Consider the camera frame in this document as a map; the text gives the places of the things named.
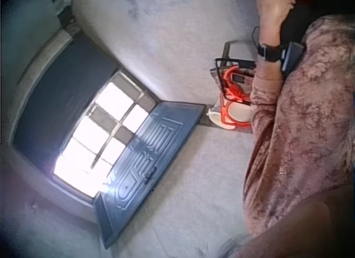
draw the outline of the door handle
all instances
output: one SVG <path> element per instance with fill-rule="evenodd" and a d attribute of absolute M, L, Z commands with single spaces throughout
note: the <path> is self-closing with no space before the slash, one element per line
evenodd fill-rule
<path fill-rule="evenodd" d="M 151 179 L 151 177 L 154 175 L 154 173 L 156 172 L 156 166 L 153 167 L 147 174 L 145 174 L 144 176 L 144 184 L 148 184 L 149 180 Z"/>

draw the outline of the watch strap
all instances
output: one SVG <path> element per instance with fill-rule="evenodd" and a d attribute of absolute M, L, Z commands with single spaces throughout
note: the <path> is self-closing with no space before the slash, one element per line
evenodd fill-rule
<path fill-rule="evenodd" d="M 258 54 L 266 61 L 276 62 L 282 60 L 283 48 L 279 46 L 269 46 L 266 44 L 259 44 L 257 47 Z"/>

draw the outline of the gray floor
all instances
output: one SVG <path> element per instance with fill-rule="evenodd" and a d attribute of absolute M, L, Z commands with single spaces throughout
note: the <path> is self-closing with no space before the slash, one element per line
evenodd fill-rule
<path fill-rule="evenodd" d="M 224 43 L 251 58 L 258 25 L 255 0 L 73 0 L 91 37 L 120 60 L 160 99 L 214 104 L 209 74 Z"/>
<path fill-rule="evenodd" d="M 231 237 L 244 242 L 242 188 L 251 149 L 251 134 L 197 126 L 113 256 L 215 257 Z"/>

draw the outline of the blue door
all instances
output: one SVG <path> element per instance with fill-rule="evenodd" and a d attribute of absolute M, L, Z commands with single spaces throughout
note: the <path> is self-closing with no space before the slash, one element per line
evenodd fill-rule
<path fill-rule="evenodd" d="M 178 154 L 203 109 L 203 105 L 162 102 L 127 145 L 108 176 L 108 190 L 94 203 L 106 248 Z"/>

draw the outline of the hand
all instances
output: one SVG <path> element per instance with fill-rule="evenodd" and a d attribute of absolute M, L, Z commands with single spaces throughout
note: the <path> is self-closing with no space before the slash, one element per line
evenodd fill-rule
<path fill-rule="evenodd" d="M 280 27 L 293 9 L 295 0 L 256 0 L 260 27 Z"/>

